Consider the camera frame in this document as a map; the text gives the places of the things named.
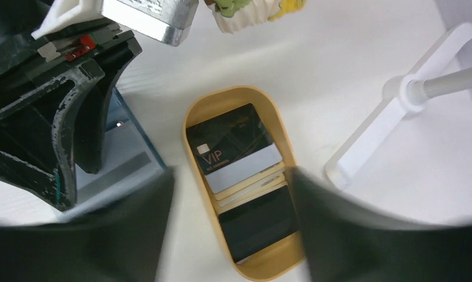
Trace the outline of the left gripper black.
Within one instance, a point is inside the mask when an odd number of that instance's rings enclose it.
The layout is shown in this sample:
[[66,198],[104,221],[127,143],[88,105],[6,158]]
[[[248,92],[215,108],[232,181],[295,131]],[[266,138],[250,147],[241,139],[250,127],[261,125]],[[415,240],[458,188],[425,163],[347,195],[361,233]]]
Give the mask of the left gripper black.
[[[142,48],[103,18],[34,39],[53,2],[0,1],[0,180],[67,211],[75,161],[90,174],[103,166],[112,89]],[[43,74],[54,77],[39,86]]]

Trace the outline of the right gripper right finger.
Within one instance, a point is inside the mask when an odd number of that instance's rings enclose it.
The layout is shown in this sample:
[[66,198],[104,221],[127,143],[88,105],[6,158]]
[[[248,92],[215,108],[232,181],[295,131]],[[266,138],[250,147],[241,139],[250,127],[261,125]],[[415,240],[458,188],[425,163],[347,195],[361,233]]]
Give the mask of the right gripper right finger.
[[472,281],[472,223],[417,223],[290,169],[300,236],[313,281]]

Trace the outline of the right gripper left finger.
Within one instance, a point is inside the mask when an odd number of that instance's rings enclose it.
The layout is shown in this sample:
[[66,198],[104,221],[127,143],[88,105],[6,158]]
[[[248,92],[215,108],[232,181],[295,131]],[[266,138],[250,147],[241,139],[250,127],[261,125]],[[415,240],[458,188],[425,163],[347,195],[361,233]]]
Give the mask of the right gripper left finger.
[[154,281],[173,169],[66,223],[0,226],[0,281]]

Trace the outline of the tan oval card tray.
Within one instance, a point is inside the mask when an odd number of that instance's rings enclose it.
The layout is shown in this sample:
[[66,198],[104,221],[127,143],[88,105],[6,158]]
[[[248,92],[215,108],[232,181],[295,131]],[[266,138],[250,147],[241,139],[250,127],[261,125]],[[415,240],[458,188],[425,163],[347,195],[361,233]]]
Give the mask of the tan oval card tray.
[[219,246],[235,270],[270,281],[304,259],[291,197],[295,165],[275,104],[236,86],[199,98],[183,141]]

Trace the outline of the blue leather card holder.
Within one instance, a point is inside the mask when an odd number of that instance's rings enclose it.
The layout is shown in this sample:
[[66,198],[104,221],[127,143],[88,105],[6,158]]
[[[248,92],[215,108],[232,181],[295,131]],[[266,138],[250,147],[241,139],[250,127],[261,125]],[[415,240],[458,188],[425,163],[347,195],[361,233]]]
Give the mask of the blue leather card holder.
[[113,89],[103,139],[102,168],[76,170],[77,202],[59,215],[71,218],[103,207],[162,173],[166,165],[117,89]]

